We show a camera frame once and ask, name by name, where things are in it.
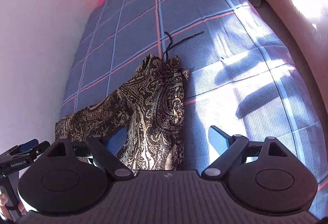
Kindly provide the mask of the brown paisley blouse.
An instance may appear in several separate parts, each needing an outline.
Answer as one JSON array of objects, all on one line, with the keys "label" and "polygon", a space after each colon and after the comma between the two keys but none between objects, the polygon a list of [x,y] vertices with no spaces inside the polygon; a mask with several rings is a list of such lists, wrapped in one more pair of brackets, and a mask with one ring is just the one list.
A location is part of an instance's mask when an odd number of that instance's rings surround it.
[{"label": "brown paisley blouse", "polygon": [[126,142],[116,157],[130,170],[179,170],[184,160],[182,128],[189,72],[178,56],[147,55],[135,75],[98,104],[62,118],[55,138],[82,142],[93,135],[106,142],[122,128]]}]

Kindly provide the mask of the blue plaid bed sheet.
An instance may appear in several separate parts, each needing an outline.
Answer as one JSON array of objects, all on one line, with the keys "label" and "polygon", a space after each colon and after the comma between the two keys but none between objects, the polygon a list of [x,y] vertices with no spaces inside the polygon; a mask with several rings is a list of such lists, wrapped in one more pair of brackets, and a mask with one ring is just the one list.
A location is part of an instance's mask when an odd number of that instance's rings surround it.
[{"label": "blue plaid bed sheet", "polygon": [[288,48],[247,0],[105,0],[90,14],[66,83],[61,117],[101,102],[149,54],[169,52],[190,75],[184,166],[218,157],[210,126],[254,141],[277,137],[318,181],[311,206],[327,215],[325,135]]}]

